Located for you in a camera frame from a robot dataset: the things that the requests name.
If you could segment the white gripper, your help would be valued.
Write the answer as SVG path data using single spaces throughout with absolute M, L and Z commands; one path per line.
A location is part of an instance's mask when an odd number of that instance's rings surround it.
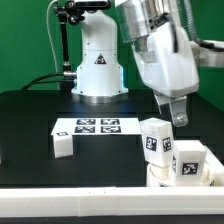
M 181 27 L 175 31 L 177 52 L 174 51 L 170 22 L 147 37 L 144 50 L 137 51 L 135 45 L 132 50 L 143 83 L 162 93 L 154 94 L 160 114 L 169 117 L 171 113 L 173 125 L 183 127 L 188 124 L 187 97 L 184 95 L 198 90 L 199 76 L 186 31 Z M 169 97 L 179 98 L 170 102 Z

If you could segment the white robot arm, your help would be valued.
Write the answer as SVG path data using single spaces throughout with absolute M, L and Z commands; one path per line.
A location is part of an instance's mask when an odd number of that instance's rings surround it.
M 103 11 L 109 0 L 74 0 L 84 11 L 82 63 L 73 93 L 104 102 L 125 93 L 123 69 L 117 61 L 117 34 L 132 47 L 143 83 L 154 90 L 159 110 L 172 123 L 188 123 L 187 95 L 199 89 L 197 68 L 224 68 L 224 42 L 197 37 L 190 0 L 183 0 L 188 27 L 180 22 L 177 0 L 115 0 L 118 20 Z

